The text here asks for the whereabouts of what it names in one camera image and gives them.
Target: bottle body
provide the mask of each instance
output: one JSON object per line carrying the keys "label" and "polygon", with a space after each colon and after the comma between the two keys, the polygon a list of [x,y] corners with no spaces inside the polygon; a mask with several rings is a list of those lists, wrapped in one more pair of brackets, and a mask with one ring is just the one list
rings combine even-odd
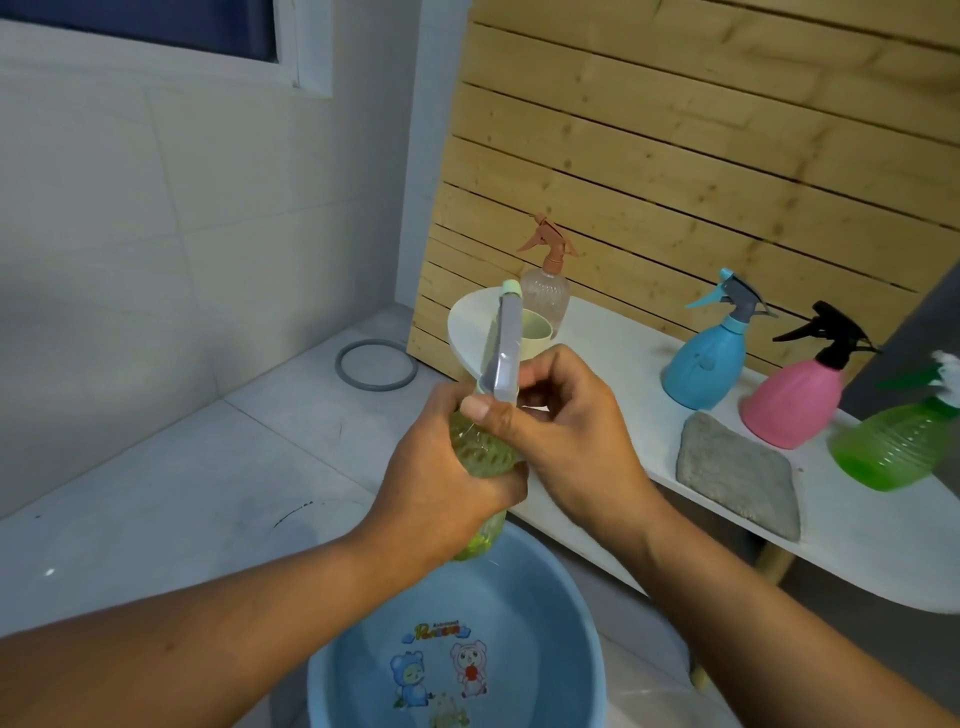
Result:
{"label": "bottle body", "polygon": [[746,325],[731,330],[726,323],[698,333],[663,370],[663,390],[684,407],[712,409],[740,377],[747,359]]}
{"label": "bottle body", "polygon": [[546,319],[553,328],[551,338],[556,338],[570,304],[569,282],[559,273],[547,273],[537,268],[523,274],[520,288],[523,291],[523,307]]}
{"label": "bottle body", "polygon": [[888,409],[828,442],[847,475],[877,491],[892,491],[929,475],[951,447],[951,421],[960,410],[936,397]]}
{"label": "bottle body", "polygon": [[[459,412],[450,416],[450,443],[457,459],[474,477],[496,477],[508,471],[517,460],[516,450]],[[454,561],[466,561],[490,550],[500,536],[507,512],[491,516],[470,539]]]}
{"label": "bottle body", "polygon": [[784,367],[744,402],[740,418],[758,438],[777,448],[798,448],[833,418],[843,380],[815,359]]}

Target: window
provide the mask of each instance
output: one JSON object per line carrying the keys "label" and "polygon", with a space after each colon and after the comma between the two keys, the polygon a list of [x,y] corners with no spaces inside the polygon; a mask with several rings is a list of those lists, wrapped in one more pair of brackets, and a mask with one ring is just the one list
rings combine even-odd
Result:
{"label": "window", "polygon": [[0,60],[332,91],[332,0],[0,0]]}
{"label": "window", "polygon": [[0,16],[276,61],[273,0],[0,0]]}

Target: wooden panel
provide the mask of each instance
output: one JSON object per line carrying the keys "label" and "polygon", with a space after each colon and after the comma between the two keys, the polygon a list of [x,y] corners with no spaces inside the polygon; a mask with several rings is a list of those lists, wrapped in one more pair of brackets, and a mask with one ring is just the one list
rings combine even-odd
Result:
{"label": "wooden panel", "polygon": [[960,149],[470,24],[461,79],[960,227]]}
{"label": "wooden panel", "polygon": [[451,133],[912,290],[960,257],[960,232],[473,86]]}
{"label": "wooden panel", "polygon": [[960,142],[960,102],[954,93],[960,57],[949,52],[707,0],[476,0],[471,17],[690,78]]}
{"label": "wooden panel", "polygon": [[701,279],[716,280],[721,268],[731,268],[769,303],[802,317],[812,315],[815,302],[830,299],[854,319],[871,321],[877,340],[892,334],[920,300],[915,293],[822,260],[461,139],[447,142],[442,177],[510,207],[547,211],[569,230]]}
{"label": "wooden panel", "polygon": [[[543,253],[538,250],[516,253],[516,248],[529,237],[532,228],[531,217],[523,212],[443,184],[437,191],[433,219],[445,228],[503,253],[522,257],[528,263],[540,264],[542,261]],[[717,311],[710,310],[712,306],[684,308],[687,303],[709,293],[713,284],[576,232],[571,231],[569,237],[581,254],[570,258],[564,265],[564,274],[570,280],[686,328],[702,331],[716,325]],[[423,287],[428,279],[429,290],[465,289],[469,286],[468,281],[452,274],[449,275],[456,280],[444,280],[441,269],[432,263],[424,263],[423,270],[420,292],[437,303],[450,306],[460,296],[448,296],[445,301],[435,298]],[[821,344],[809,339],[786,343],[771,341],[774,336],[803,323],[804,319],[789,313],[781,313],[778,319],[758,316],[747,331],[747,350],[780,365],[808,359],[822,348]]]}
{"label": "wooden panel", "polygon": [[960,3],[956,0],[740,0],[740,3],[887,36],[960,48]]}
{"label": "wooden panel", "polygon": [[[463,255],[459,257],[451,255],[450,251],[459,252]],[[436,224],[430,227],[430,240],[427,245],[426,259],[442,267],[450,265],[451,267],[448,270],[452,273],[473,280],[488,288],[499,285],[500,282],[507,278],[517,278],[519,275],[522,275],[522,272],[534,267],[519,258],[501,253],[495,248],[479,243],[476,240],[471,240],[459,232],[441,228]],[[662,331],[682,341],[687,341],[696,333],[696,331],[689,328],[684,328],[678,324],[662,319],[659,316],[654,316],[639,308],[613,299],[610,296],[605,296],[598,291],[594,291],[592,288],[587,288],[574,281],[570,282],[570,288],[572,295],[577,298],[596,303],[603,308],[619,313],[621,316],[626,316],[628,319],[633,319],[647,327]],[[427,326],[420,326],[417,323],[418,313],[421,308],[423,309],[421,319],[427,326],[432,326],[434,330],[431,330]],[[448,309],[432,301],[428,301],[424,297],[418,297],[417,308],[414,309],[414,326],[420,326],[420,328],[424,328],[435,336],[438,336],[438,338],[446,340],[446,316],[448,313]],[[433,323],[441,316],[443,316],[444,320],[443,334],[437,333],[439,329],[436,324]],[[766,375],[770,375],[780,368],[776,364],[771,364],[750,354],[747,355],[747,367],[755,372]]]}
{"label": "wooden panel", "polygon": [[420,328],[410,329],[407,353],[457,381],[473,381],[450,345]]}

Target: blue basin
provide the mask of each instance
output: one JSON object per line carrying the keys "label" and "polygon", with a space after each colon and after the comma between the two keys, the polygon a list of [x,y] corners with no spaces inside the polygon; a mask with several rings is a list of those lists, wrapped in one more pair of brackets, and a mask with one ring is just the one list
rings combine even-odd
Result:
{"label": "blue basin", "polygon": [[545,546],[507,523],[310,658],[312,728],[602,728],[593,619]]}

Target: person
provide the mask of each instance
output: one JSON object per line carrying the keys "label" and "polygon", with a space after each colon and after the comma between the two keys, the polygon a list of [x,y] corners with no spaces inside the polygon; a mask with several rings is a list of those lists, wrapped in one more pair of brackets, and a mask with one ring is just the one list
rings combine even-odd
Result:
{"label": "person", "polygon": [[0,724],[231,726],[286,672],[525,498],[525,464],[489,480],[460,465],[448,435],[458,406],[516,447],[634,576],[744,726],[960,724],[674,510],[637,460],[613,392],[571,350],[525,363],[520,386],[517,408],[439,385],[369,514],[337,541],[0,641]]}

